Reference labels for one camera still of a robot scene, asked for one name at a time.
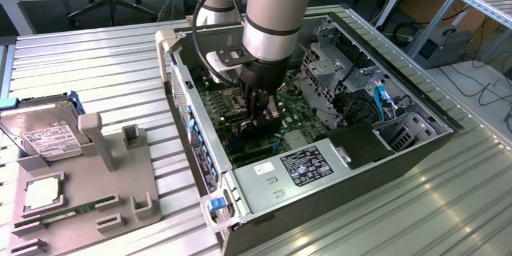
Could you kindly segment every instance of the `aluminum profile table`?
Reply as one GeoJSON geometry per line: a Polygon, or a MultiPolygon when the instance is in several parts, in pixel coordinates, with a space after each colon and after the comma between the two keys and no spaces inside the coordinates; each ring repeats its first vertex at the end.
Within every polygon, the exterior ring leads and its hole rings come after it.
{"type": "MultiPolygon", "coordinates": [[[[335,11],[465,127],[404,177],[261,244],[245,255],[505,255],[512,251],[512,154],[505,139],[351,11],[335,11]]],[[[172,22],[20,37],[9,95],[79,91],[100,112],[104,133],[137,123],[149,130],[163,221],[73,255],[219,255],[159,81],[153,34],[172,22]]],[[[17,150],[0,150],[0,255],[17,172],[17,150]]]]}
{"type": "MultiPolygon", "coordinates": [[[[512,29],[512,0],[461,0],[461,1],[467,3],[472,8],[479,10],[483,14],[485,14],[489,18],[496,20],[508,29],[508,31],[504,33],[504,37],[507,37],[511,33],[509,30],[512,29]]],[[[453,2],[455,0],[445,1],[441,9],[439,10],[437,14],[432,19],[431,24],[425,28],[421,35],[415,38],[413,42],[411,43],[411,46],[407,48],[407,54],[412,58],[416,57],[423,45],[427,42],[427,39],[433,29],[437,27],[447,12],[451,10],[453,6],[453,2]]],[[[456,18],[453,22],[459,23],[459,21],[461,20],[461,17],[456,18]]]]}

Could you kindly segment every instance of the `green circuit board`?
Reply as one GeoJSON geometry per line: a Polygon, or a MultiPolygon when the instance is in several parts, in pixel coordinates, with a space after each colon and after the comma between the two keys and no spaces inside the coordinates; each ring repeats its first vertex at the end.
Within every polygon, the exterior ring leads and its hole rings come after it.
{"type": "Polygon", "coordinates": [[[293,135],[299,135],[300,143],[308,144],[327,131],[301,93],[297,93],[299,88],[289,80],[277,91],[277,101],[283,103],[280,109],[284,108],[279,132],[244,141],[239,137],[239,128],[248,118],[240,89],[212,84],[212,81],[207,80],[197,85],[197,90],[219,139],[236,168],[292,150],[293,147],[285,140],[288,132],[293,131],[293,135]]]}

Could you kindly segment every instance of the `robotic arm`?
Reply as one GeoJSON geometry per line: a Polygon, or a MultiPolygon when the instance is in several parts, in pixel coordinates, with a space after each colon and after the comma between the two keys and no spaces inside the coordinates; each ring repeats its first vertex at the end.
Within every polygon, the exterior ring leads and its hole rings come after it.
{"type": "MultiPolygon", "coordinates": [[[[283,84],[308,0],[247,0],[243,46],[207,54],[213,79],[239,83],[255,122],[275,117],[275,96],[283,84]]],[[[233,0],[205,0],[200,24],[236,20],[233,0]]]]}

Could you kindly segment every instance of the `hard drive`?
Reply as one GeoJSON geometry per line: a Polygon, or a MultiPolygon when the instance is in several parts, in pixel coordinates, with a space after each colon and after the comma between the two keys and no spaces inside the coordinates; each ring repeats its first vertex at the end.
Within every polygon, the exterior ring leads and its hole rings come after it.
{"type": "Polygon", "coordinates": [[[80,145],[91,140],[80,132],[77,97],[67,94],[17,101],[8,98],[0,109],[0,129],[23,151],[55,161],[81,154],[80,145]]]}

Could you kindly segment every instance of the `hard drive label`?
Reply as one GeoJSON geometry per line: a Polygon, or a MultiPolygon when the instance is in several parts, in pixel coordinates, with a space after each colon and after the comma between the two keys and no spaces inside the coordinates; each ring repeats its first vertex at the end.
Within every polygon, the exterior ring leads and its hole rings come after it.
{"type": "Polygon", "coordinates": [[[80,149],[79,141],[68,125],[24,132],[21,136],[44,157],[80,149]]]}
{"type": "Polygon", "coordinates": [[[281,162],[297,186],[303,186],[333,173],[316,146],[281,157],[281,162]]]}

